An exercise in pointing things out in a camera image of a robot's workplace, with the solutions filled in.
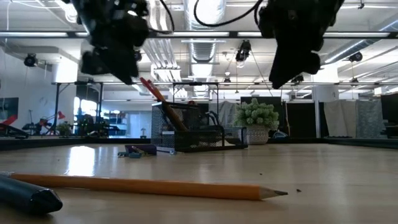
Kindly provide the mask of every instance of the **ventilation pipe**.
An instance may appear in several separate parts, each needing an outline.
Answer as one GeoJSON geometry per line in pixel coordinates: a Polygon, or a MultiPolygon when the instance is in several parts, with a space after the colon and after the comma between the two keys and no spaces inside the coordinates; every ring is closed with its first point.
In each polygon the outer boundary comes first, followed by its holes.
{"type": "MultiPolygon", "coordinates": [[[[187,30],[209,30],[209,27],[200,25],[193,16],[193,7],[196,0],[184,0],[185,24],[187,30]]],[[[201,0],[197,7],[198,17],[206,23],[213,24],[219,22],[225,14],[226,0],[201,0]]],[[[206,82],[213,72],[217,46],[216,43],[191,43],[190,63],[191,73],[197,82],[206,82]]],[[[205,96],[207,86],[195,86],[193,91],[196,96],[205,96]]]]}
{"type": "MultiPolygon", "coordinates": [[[[389,19],[390,23],[387,26],[379,26],[382,27],[381,29],[378,28],[376,30],[378,31],[384,31],[384,32],[396,32],[398,31],[398,14],[396,14],[394,17],[389,19]]],[[[367,40],[354,40],[351,41],[350,43],[338,48],[334,52],[328,54],[325,57],[325,64],[330,64],[330,63],[335,63],[338,62],[342,59],[345,59],[356,52],[359,52],[362,49],[365,49],[366,47],[369,47],[370,45],[380,41],[380,39],[367,39],[367,40]]]]}

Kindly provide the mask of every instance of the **cable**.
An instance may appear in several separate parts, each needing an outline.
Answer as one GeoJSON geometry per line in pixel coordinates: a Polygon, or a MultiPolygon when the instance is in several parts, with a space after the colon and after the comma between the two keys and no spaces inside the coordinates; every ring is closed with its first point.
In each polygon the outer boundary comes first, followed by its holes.
{"type": "Polygon", "coordinates": [[[14,3],[18,3],[18,4],[21,4],[21,5],[24,5],[24,6],[34,7],[36,9],[61,9],[62,8],[62,7],[33,6],[33,5],[26,4],[26,3],[23,3],[23,2],[19,2],[19,1],[15,1],[14,3]]]}
{"type": "Polygon", "coordinates": [[[24,85],[24,89],[26,89],[26,83],[27,83],[27,66],[26,66],[26,73],[25,73],[25,85],[24,85]]]}
{"type": "Polygon", "coordinates": [[[254,14],[254,21],[256,22],[256,25],[257,25],[257,24],[258,24],[257,11],[258,11],[258,9],[259,9],[259,7],[260,7],[262,1],[263,1],[263,0],[257,0],[257,2],[253,5],[252,8],[250,8],[250,9],[249,9],[248,11],[246,11],[244,14],[242,14],[242,15],[240,15],[240,16],[238,16],[238,17],[235,17],[234,19],[230,19],[230,20],[228,20],[228,21],[220,22],[220,23],[217,23],[217,24],[207,24],[207,23],[201,21],[201,20],[198,18],[197,9],[198,9],[199,0],[197,0],[196,3],[195,3],[195,5],[194,5],[194,7],[193,7],[193,16],[195,17],[195,19],[197,20],[197,22],[198,22],[200,25],[202,25],[202,26],[206,26],[206,27],[220,27],[220,26],[225,26],[225,25],[231,24],[231,23],[233,23],[233,22],[236,22],[236,21],[238,21],[238,20],[240,20],[240,19],[246,17],[247,15],[249,15],[252,11],[254,11],[254,12],[255,12],[255,14],[254,14]]]}
{"type": "Polygon", "coordinates": [[[235,93],[239,93],[238,91],[238,63],[235,61],[235,71],[236,71],[236,92],[235,93]]]}
{"type": "MultiPolygon", "coordinates": [[[[13,1],[10,1],[8,4],[7,4],[7,12],[6,12],[6,14],[7,14],[7,31],[9,30],[9,28],[10,28],[10,17],[9,17],[9,14],[10,14],[10,6],[11,6],[11,4],[13,3],[13,1]]],[[[6,88],[7,88],[7,85],[6,85],[6,82],[7,82],[7,60],[6,60],[6,49],[7,49],[7,41],[8,41],[8,38],[6,38],[5,39],[5,43],[4,43],[4,83],[3,83],[3,86],[4,86],[4,88],[3,88],[3,90],[4,90],[4,92],[6,93],[7,91],[6,91],[6,88]]],[[[6,97],[5,97],[5,94],[4,94],[4,97],[2,98],[2,112],[4,113],[5,112],[5,109],[4,109],[4,105],[6,104],[6,97]]]]}
{"type": "Polygon", "coordinates": [[[164,0],[159,0],[159,1],[163,5],[164,9],[167,12],[167,15],[170,18],[170,23],[172,24],[172,31],[163,31],[163,30],[157,30],[157,29],[153,29],[153,28],[149,28],[149,30],[156,32],[156,33],[160,33],[160,34],[172,34],[175,30],[174,19],[173,19],[172,13],[170,12],[170,9],[167,7],[164,0]]]}
{"type": "Polygon", "coordinates": [[[260,66],[259,66],[259,64],[257,63],[257,60],[256,60],[256,58],[255,58],[255,56],[254,56],[254,53],[253,53],[253,51],[252,51],[252,50],[250,50],[250,52],[251,52],[251,54],[253,55],[254,62],[255,62],[255,63],[256,63],[256,65],[257,65],[257,69],[259,70],[259,73],[260,73],[260,75],[261,75],[261,77],[262,77],[262,80],[263,80],[263,82],[266,84],[266,87],[267,87],[267,89],[268,89],[269,93],[271,94],[271,96],[272,96],[272,97],[274,97],[274,95],[273,95],[273,94],[272,94],[272,92],[271,92],[271,89],[268,87],[268,84],[267,84],[267,82],[266,82],[266,79],[265,79],[265,78],[264,78],[264,76],[262,75],[262,72],[261,72],[260,66]]]}

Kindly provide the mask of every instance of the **purple object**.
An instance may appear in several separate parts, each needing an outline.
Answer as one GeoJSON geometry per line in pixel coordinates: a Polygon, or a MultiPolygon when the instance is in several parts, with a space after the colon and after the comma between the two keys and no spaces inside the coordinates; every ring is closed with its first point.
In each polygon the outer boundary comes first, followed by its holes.
{"type": "Polygon", "coordinates": [[[134,150],[134,147],[146,152],[149,155],[155,155],[157,154],[156,146],[152,144],[143,144],[143,145],[125,145],[124,148],[126,148],[127,153],[135,153],[136,150],[134,150]]]}

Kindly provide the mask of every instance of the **ceiling duct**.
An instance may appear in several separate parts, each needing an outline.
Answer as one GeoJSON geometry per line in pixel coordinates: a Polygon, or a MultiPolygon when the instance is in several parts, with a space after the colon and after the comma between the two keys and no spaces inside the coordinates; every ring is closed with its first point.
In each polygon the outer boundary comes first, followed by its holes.
{"type": "MultiPolygon", "coordinates": [[[[185,24],[187,30],[210,30],[209,27],[200,25],[193,16],[193,8],[196,0],[184,0],[185,8],[185,24]]],[[[226,0],[201,0],[197,7],[198,17],[205,23],[214,24],[219,22],[225,13],[226,0]]],[[[189,44],[191,73],[197,82],[206,82],[213,71],[213,64],[216,59],[217,45],[216,43],[199,43],[189,44]]],[[[197,96],[205,96],[203,90],[207,90],[207,86],[195,86],[194,93],[197,96]]]]}
{"type": "MultiPolygon", "coordinates": [[[[387,26],[378,26],[382,27],[377,28],[375,30],[378,31],[385,31],[385,32],[396,32],[398,31],[398,14],[396,14],[394,17],[388,20],[390,23],[387,26]]],[[[370,45],[380,41],[380,39],[367,39],[367,40],[353,40],[349,42],[348,44],[338,48],[334,52],[328,54],[324,62],[325,64],[330,64],[330,63],[335,63],[338,62],[342,59],[345,59],[356,52],[359,52],[362,49],[365,49],[366,47],[369,47],[370,45]]]]}
{"type": "MultiPolygon", "coordinates": [[[[163,6],[158,6],[156,0],[149,0],[149,24],[155,29],[168,30],[167,11],[163,6]]],[[[180,67],[177,65],[170,39],[147,39],[142,49],[152,62],[151,76],[161,82],[181,82],[180,67]]],[[[176,94],[177,97],[186,97],[186,91],[182,88],[176,94]]]]}

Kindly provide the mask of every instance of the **black mesh organizer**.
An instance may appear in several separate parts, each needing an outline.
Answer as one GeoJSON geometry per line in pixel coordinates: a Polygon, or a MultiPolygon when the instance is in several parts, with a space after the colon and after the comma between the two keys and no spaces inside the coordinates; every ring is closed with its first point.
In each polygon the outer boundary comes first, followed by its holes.
{"type": "Polygon", "coordinates": [[[224,128],[209,125],[207,114],[201,114],[197,105],[182,103],[155,103],[152,105],[151,144],[158,151],[204,152],[244,149],[246,128],[224,128]],[[188,131],[178,130],[165,109],[168,104],[188,131]]]}

